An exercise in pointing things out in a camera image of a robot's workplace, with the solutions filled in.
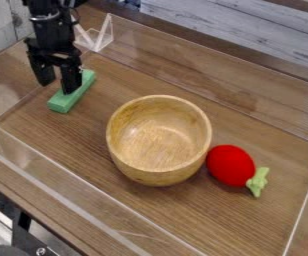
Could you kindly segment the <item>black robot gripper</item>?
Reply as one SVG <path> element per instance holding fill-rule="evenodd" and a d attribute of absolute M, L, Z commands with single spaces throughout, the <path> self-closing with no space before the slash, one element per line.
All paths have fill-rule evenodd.
<path fill-rule="evenodd" d="M 60 67 L 63 94 L 81 85 L 80 50 L 73 46 L 73 26 L 69 9 L 30 9 L 33 37 L 26 37 L 26 57 L 36 80 L 47 86 L 55 80 L 53 67 Z"/>

